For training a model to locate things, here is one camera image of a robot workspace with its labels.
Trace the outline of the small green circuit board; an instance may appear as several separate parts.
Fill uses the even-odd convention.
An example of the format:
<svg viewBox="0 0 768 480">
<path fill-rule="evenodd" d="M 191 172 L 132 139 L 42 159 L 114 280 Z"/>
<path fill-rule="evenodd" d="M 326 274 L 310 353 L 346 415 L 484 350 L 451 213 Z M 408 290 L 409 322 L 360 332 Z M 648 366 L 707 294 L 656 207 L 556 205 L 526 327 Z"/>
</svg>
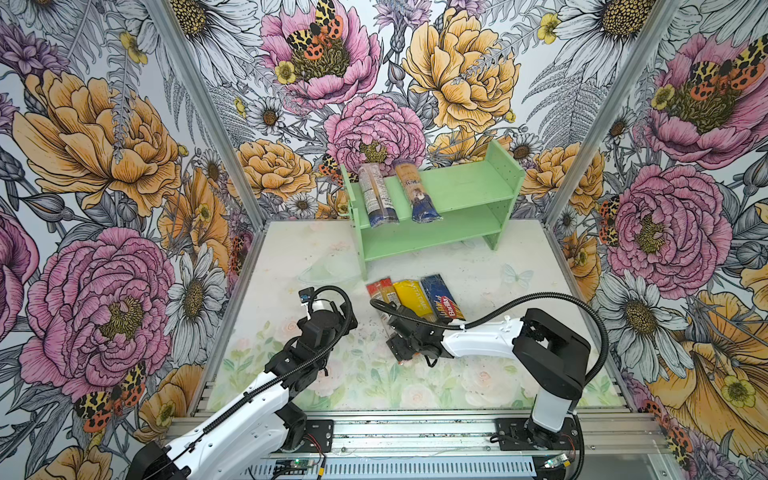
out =
<svg viewBox="0 0 768 480">
<path fill-rule="evenodd" d="M 277 461 L 273 467 L 271 479 L 275 480 L 281 476 L 303 476 L 314 466 L 314 462 L 305 459 Z"/>
</svg>

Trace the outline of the yellow blue spaghetti bag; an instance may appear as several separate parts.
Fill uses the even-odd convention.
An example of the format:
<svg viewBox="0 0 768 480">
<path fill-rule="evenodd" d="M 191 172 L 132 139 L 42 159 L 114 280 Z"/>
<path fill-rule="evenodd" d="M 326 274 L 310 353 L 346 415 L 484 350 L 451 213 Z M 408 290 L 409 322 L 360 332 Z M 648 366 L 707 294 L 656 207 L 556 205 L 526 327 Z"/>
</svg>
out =
<svg viewBox="0 0 768 480">
<path fill-rule="evenodd" d="M 395 165 L 395 172 L 410 202 L 412 221 L 425 224 L 441 220 L 442 216 L 422 183 L 418 167 L 413 163 L 400 162 Z"/>
</svg>

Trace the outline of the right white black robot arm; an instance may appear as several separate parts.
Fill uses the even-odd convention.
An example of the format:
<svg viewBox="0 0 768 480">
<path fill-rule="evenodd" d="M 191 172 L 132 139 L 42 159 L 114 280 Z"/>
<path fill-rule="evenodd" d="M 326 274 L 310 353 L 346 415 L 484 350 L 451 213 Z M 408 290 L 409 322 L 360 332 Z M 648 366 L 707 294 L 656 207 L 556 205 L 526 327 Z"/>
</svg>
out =
<svg viewBox="0 0 768 480">
<path fill-rule="evenodd" d="M 389 315 L 388 325 L 394 331 L 388 348 L 400 362 L 417 355 L 430 367 L 442 358 L 517 360 L 539 386 L 530 416 L 507 434 L 509 442 L 526 449 L 556 447 L 568 433 L 566 417 L 596 375 L 588 368 L 589 341 L 538 308 L 528 309 L 520 318 L 507 316 L 470 327 L 458 320 L 428 322 L 400 307 Z"/>
</svg>

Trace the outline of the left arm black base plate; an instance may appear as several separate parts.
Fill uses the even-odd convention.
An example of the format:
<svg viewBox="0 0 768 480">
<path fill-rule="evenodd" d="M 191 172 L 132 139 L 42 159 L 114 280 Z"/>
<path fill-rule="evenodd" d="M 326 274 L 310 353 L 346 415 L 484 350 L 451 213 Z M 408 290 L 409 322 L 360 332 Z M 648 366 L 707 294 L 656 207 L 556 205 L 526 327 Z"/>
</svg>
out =
<svg viewBox="0 0 768 480">
<path fill-rule="evenodd" d="M 329 419 L 309 419 L 288 429 L 281 453 L 330 453 L 335 422 Z"/>
</svg>

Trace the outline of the yellow Pastatime spaghetti bag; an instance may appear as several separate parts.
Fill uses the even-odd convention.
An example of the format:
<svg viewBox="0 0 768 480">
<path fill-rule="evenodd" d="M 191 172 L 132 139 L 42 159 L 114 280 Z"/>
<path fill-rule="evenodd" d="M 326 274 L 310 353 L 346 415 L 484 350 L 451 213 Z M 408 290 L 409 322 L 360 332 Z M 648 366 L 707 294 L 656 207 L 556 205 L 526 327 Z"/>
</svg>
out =
<svg viewBox="0 0 768 480">
<path fill-rule="evenodd" d="M 400 303 L 415 315 L 429 322 L 435 322 L 436 316 L 430 301 L 417 280 L 401 280 L 393 284 Z"/>
</svg>

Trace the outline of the left aluminium corner post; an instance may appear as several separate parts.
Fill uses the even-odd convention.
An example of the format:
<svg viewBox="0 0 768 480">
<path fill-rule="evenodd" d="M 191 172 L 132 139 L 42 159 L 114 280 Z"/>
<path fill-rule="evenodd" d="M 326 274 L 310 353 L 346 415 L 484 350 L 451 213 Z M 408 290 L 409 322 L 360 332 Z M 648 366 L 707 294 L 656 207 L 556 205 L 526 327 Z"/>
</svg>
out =
<svg viewBox="0 0 768 480">
<path fill-rule="evenodd" d="M 267 226 L 267 219 L 253 194 L 243 167 L 237 159 L 235 148 L 217 113 L 216 105 L 209 95 L 205 79 L 196 66 L 189 47 L 186 45 L 186 40 L 183 37 L 183 32 L 176 20 L 171 5 L 167 1 L 150 1 L 147 9 L 159 31 L 160 38 L 173 60 L 180 79 L 184 82 L 195 104 L 202 123 L 205 125 L 215 148 L 223 160 L 254 229 L 263 233 Z"/>
</svg>

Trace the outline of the right aluminium corner post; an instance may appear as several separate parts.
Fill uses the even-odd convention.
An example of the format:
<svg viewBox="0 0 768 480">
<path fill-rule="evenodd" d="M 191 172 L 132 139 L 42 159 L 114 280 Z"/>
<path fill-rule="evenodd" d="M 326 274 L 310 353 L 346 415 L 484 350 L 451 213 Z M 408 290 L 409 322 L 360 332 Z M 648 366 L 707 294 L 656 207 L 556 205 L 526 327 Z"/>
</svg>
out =
<svg viewBox="0 0 768 480">
<path fill-rule="evenodd" d="M 662 35 L 671 25 L 680 4 L 681 2 L 678 0 L 657 1 L 655 3 L 646 25 L 640 32 L 637 43 L 629 51 L 626 65 L 618 69 L 613 86 L 600 106 L 595 121 L 582 142 L 574 162 L 546 211 L 544 225 L 547 228 L 554 228 L 558 215 L 575 193 L 581 178 L 598 152 L 611 122 L 621 109 L 620 102 L 629 95 L 649 58 L 657 52 Z"/>
</svg>

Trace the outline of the blue Barilla spaghetti box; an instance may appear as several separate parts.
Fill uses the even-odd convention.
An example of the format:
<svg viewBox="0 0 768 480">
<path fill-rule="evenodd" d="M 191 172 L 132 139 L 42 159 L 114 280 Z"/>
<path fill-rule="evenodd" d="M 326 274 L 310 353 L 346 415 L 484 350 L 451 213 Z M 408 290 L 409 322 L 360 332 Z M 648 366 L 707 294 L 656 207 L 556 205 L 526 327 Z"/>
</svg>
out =
<svg viewBox="0 0 768 480">
<path fill-rule="evenodd" d="M 440 274 L 422 277 L 420 284 L 438 323 L 449 324 L 454 320 L 465 320 L 463 312 Z"/>
</svg>

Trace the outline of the green wooden two-tier shelf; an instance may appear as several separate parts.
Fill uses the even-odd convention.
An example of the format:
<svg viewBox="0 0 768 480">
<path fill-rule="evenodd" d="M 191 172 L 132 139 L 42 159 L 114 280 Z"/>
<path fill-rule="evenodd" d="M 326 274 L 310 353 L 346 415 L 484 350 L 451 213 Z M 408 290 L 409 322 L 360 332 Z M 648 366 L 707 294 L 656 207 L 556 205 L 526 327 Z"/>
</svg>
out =
<svg viewBox="0 0 768 480">
<path fill-rule="evenodd" d="M 426 194 L 440 215 L 438 220 L 413 221 L 406 191 L 399 179 L 392 176 L 384 182 L 398 221 L 373 227 L 361 184 L 352 183 L 348 172 L 343 171 L 362 278 L 368 278 L 368 267 L 374 261 L 430 247 L 482 238 L 495 250 L 525 177 L 520 164 L 493 140 L 482 161 L 420 172 Z"/>
</svg>

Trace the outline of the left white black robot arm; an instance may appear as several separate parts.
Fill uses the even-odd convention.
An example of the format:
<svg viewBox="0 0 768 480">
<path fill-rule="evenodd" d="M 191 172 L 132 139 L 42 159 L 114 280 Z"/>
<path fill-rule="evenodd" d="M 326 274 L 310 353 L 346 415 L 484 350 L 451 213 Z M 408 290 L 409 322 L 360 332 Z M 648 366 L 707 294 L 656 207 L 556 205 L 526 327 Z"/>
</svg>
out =
<svg viewBox="0 0 768 480">
<path fill-rule="evenodd" d="M 309 299 L 301 334 L 225 407 L 189 432 L 161 446 L 152 441 L 134 456 L 128 479 L 230 479 L 304 435 L 306 415 L 292 400 L 327 371 L 333 348 L 357 327 L 351 300 L 340 305 Z"/>
</svg>

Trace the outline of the aluminium front rail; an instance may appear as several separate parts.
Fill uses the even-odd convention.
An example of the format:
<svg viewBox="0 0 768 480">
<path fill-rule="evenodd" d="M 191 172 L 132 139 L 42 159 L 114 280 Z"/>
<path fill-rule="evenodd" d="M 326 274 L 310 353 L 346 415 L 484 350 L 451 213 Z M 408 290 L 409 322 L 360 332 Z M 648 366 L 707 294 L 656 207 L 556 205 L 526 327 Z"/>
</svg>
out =
<svg viewBox="0 0 768 480">
<path fill-rule="evenodd" d="M 277 461 L 305 459 L 305 475 L 278 479 L 682 479 L 660 427 L 647 414 L 588 413 L 576 425 L 576 451 L 502 451 L 489 438 L 497 418 L 522 412 L 350 412 L 310 415 L 335 422 L 330 453 L 281 453 L 230 479 L 271 479 Z M 202 422 L 171 430 L 171 440 Z"/>
</svg>

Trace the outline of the clear grey label spaghetti bag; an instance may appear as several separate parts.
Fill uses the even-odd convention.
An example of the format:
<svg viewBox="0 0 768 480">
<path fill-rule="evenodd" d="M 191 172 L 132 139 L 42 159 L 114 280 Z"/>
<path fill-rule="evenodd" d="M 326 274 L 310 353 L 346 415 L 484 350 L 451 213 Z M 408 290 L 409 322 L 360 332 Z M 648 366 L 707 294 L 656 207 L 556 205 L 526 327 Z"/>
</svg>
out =
<svg viewBox="0 0 768 480">
<path fill-rule="evenodd" d="M 363 164 L 358 175 L 370 227 L 397 224 L 399 218 L 380 168 L 375 164 Z"/>
</svg>

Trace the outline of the aluminium corner post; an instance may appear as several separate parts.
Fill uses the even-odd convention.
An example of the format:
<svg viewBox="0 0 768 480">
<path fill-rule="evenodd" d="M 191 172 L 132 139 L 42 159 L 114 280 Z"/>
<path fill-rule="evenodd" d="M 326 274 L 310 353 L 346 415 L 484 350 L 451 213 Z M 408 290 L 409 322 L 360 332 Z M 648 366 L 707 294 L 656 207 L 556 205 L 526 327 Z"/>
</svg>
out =
<svg viewBox="0 0 768 480">
<path fill-rule="evenodd" d="M 223 160 L 254 229 L 263 233 L 267 226 L 267 219 L 253 194 L 243 167 L 237 159 L 235 148 L 217 113 L 216 105 L 209 95 L 205 79 L 196 66 L 189 47 L 186 45 L 186 40 L 183 37 L 183 32 L 176 20 L 171 5 L 167 1 L 150 1 L 147 9 L 159 31 L 160 38 L 173 60 L 180 79 L 184 82 L 195 104 L 202 123 L 205 125 L 215 148 Z"/>
<path fill-rule="evenodd" d="M 575 193 L 581 178 L 598 152 L 611 122 L 621 109 L 620 102 L 629 95 L 649 58 L 657 52 L 662 35 L 671 25 L 680 4 L 681 2 L 678 0 L 657 1 L 655 3 L 646 25 L 640 32 L 637 43 L 629 51 L 626 65 L 618 69 L 613 86 L 600 106 L 595 121 L 582 142 L 574 162 L 546 211 L 544 225 L 547 228 L 554 228 L 558 215 Z"/>
</svg>

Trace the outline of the red white label spaghetti bag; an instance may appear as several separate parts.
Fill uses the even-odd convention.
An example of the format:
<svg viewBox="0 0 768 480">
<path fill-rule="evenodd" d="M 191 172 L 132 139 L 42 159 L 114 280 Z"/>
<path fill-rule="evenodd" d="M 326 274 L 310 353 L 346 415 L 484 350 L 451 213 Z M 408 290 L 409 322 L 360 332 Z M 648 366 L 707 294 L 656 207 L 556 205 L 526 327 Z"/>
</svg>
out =
<svg viewBox="0 0 768 480">
<path fill-rule="evenodd" d="M 394 285 L 389 277 L 369 283 L 366 285 L 367 292 L 371 299 L 376 299 L 385 302 L 386 304 L 393 306 L 397 309 L 401 303 Z M 377 310 L 380 323 L 384 330 L 384 336 L 389 338 L 393 333 L 392 327 L 389 325 L 390 315 Z"/>
</svg>

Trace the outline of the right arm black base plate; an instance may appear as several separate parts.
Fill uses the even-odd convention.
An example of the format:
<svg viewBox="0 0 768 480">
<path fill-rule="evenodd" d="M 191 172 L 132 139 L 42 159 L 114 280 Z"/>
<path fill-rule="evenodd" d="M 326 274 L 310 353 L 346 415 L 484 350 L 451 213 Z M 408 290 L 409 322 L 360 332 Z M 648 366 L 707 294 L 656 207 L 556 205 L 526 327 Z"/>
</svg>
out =
<svg viewBox="0 0 768 480">
<path fill-rule="evenodd" d="M 498 443 L 502 451 L 576 451 L 582 446 L 580 430 L 572 417 L 566 417 L 557 432 L 522 417 L 497 418 L 494 426 L 489 440 Z"/>
</svg>

